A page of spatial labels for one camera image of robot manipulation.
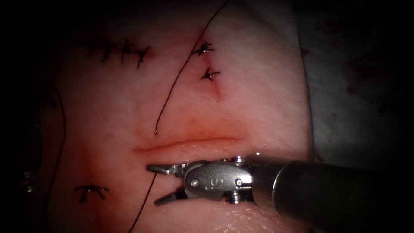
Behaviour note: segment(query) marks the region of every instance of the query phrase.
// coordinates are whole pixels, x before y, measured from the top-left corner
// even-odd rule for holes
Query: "skin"
[[[154,177],[145,170],[148,163],[255,152],[309,158],[306,79],[294,15],[285,3],[232,1],[220,11],[195,48],[207,41],[215,51],[191,56],[155,135],[174,79],[223,3],[131,6],[71,31],[59,43],[45,63],[53,71],[39,82],[59,89],[67,127],[49,200],[51,232],[127,232]],[[105,47],[88,56],[85,41],[103,39],[118,44],[101,63]],[[136,50],[150,47],[139,69],[137,55],[125,54],[121,64],[125,39]],[[200,79],[208,67],[220,71],[212,82]],[[28,200],[37,229],[44,229],[42,204],[62,141],[60,110],[42,105],[37,116],[44,161],[38,189]],[[106,200],[89,192],[79,204],[82,191],[73,189],[90,184],[108,188],[101,191]],[[132,232],[310,231],[246,202],[195,199],[154,206],[181,185],[174,176],[157,175]]]

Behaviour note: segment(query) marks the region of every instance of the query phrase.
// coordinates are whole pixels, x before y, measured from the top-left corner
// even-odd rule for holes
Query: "screw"
[[[197,187],[198,186],[198,180],[194,179],[191,181],[191,186]]]
[[[240,185],[242,185],[242,184],[243,184],[243,182],[242,182],[242,180],[241,180],[241,179],[236,179],[236,180],[235,180],[235,183],[236,183],[236,185],[237,185],[237,186],[240,186]]]
[[[31,172],[25,172],[24,175],[26,179],[29,179],[31,177]]]
[[[33,192],[33,187],[32,186],[27,187],[26,192],[27,193]]]

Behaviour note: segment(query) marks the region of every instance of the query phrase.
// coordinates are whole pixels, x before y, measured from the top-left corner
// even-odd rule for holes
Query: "black suture thread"
[[[216,17],[216,15],[227,5],[227,3],[229,3],[229,1],[230,0],[227,0],[221,7],[220,7],[220,9],[218,9],[217,11],[216,11],[216,13],[213,15],[213,17],[211,17],[211,19],[208,21],[208,23],[206,24],[206,26],[205,26],[205,28],[204,28],[204,30],[201,32],[201,34],[200,34],[200,37],[198,37],[198,39],[197,39],[197,42],[195,42],[195,45],[194,45],[194,47],[191,49],[191,52],[190,52],[190,55],[188,56],[188,58],[187,58],[187,60],[185,61],[185,63],[184,63],[184,65],[182,66],[182,68],[181,68],[181,70],[180,70],[180,72],[178,73],[178,75],[177,75],[177,77],[176,77],[176,79],[174,80],[174,83],[172,84],[172,87],[171,87],[171,90],[169,91],[169,94],[168,94],[168,97],[167,97],[167,100],[165,100],[165,103],[164,103],[164,106],[163,106],[163,108],[161,109],[161,112],[160,112],[160,114],[159,114],[159,116],[158,116],[158,119],[157,119],[157,122],[155,123],[155,134],[157,135],[158,134],[158,122],[160,121],[160,118],[161,118],[161,115],[163,114],[163,112],[164,112],[164,108],[165,108],[165,106],[167,105],[167,102],[168,102],[168,100],[169,100],[169,98],[170,98],[170,96],[171,96],[171,93],[172,93],[172,91],[173,91],[173,89],[174,89],[174,86],[176,85],[176,82],[177,82],[177,80],[178,80],[178,77],[180,76],[180,74],[181,74],[181,72],[183,71],[183,69],[184,69],[184,67],[187,65],[187,63],[188,63],[188,61],[190,60],[190,57],[191,57],[191,55],[192,55],[192,53],[193,53],[193,51],[194,51],[194,49],[195,49],[195,47],[197,46],[197,44],[198,44],[198,42],[200,41],[200,39],[201,39],[201,37],[203,36],[203,34],[204,34],[204,32],[207,30],[207,27],[208,27],[208,25],[211,23],[211,21]]]
[[[132,230],[133,230],[133,229],[134,229],[134,227],[135,227],[135,224],[137,223],[137,221],[138,221],[138,219],[139,219],[139,216],[140,216],[140,215],[141,215],[141,213],[142,213],[142,210],[144,209],[145,203],[147,202],[148,196],[150,195],[150,191],[151,191],[152,185],[154,184],[154,181],[155,181],[155,177],[156,177],[156,176],[157,176],[157,174],[155,173],[155,174],[154,174],[154,178],[152,178],[152,182],[151,182],[150,188],[148,189],[147,195],[145,196],[144,203],[142,203],[141,210],[139,210],[139,213],[138,213],[138,215],[137,215],[137,217],[136,217],[136,219],[135,219],[134,223],[132,224],[131,228],[129,229],[128,233],[131,233],[131,232],[132,232]]]
[[[52,193],[53,184],[54,184],[55,179],[56,179],[57,169],[58,169],[58,166],[59,166],[60,159],[62,157],[63,146],[65,144],[65,139],[66,139],[66,117],[65,117],[65,109],[63,107],[62,96],[60,95],[60,92],[59,92],[59,90],[56,87],[54,87],[53,89],[55,90],[55,92],[56,92],[56,94],[58,96],[59,104],[60,104],[60,107],[62,109],[63,139],[62,139],[62,143],[60,144],[59,155],[57,157],[57,161],[56,161],[55,169],[53,171],[52,180],[50,182],[49,189],[47,190],[47,193],[46,193],[46,198],[45,198],[45,203],[44,203],[44,208],[43,208],[43,221],[44,221],[44,227],[45,227],[46,233],[49,233],[50,232],[49,220],[47,218],[47,209],[49,207],[49,199],[50,199],[50,195]]]

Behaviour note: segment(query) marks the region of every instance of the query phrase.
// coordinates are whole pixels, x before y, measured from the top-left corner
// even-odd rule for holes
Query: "stitch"
[[[198,53],[199,56],[201,56],[201,54],[203,53],[208,53],[210,51],[214,51],[214,49],[209,49],[208,47],[210,45],[213,45],[212,43],[208,43],[208,42],[204,42],[204,44],[201,45],[200,49],[197,49],[196,51],[192,52],[191,54],[196,54]]]
[[[134,51],[134,54],[139,55],[139,61],[138,61],[137,69],[139,68],[139,64],[144,62],[144,56],[147,53],[148,49],[150,49],[150,48],[147,47],[144,51]]]
[[[99,187],[99,186],[96,186],[96,185],[87,185],[87,186],[76,187],[76,188],[73,189],[73,191],[80,190],[80,189],[84,189],[84,191],[82,192],[82,195],[81,195],[81,199],[79,200],[80,204],[87,201],[86,194],[90,191],[95,191],[100,196],[100,198],[102,200],[105,200],[105,196],[99,190],[109,191],[109,189],[107,189],[107,188]]]
[[[121,63],[124,63],[124,53],[127,53],[128,55],[131,55],[131,51],[129,50],[129,47],[132,46],[132,44],[128,43],[128,40],[125,40],[124,48],[122,48],[121,52]]]
[[[204,74],[203,77],[201,77],[201,79],[208,79],[210,81],[213,81],[211,77],[214,76],[215,74],[220,74],[220,72],[209,73],[208,72],[209,70],[210,70],[210,67],[207,68],[206,73]]]

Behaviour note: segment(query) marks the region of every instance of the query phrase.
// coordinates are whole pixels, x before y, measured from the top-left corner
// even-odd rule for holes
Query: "red blood stain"
[[[373,80],[377,79],[380,76],[380,71],[378,69],[369,66],[357,66],[355,68],[355,71],[357,74],[359,74],[357,76],[359,80]]]
[[[350,86],[346,87],[346,92],[347,92],[349,95],[353,95],[353,94],[355,94],[355,90],[354,90],[352,87],[350,87]]]
[[[315,157],[315,160],[318,162],[323,163],[325,161],[325,159],[320,156],[317,150],[314,151],[314,157]]]
[[[306,55],[309,54],[309,50],[307,50],[307,49],[302,48],[301,51],[302,51],[303,56],[306,56]]]

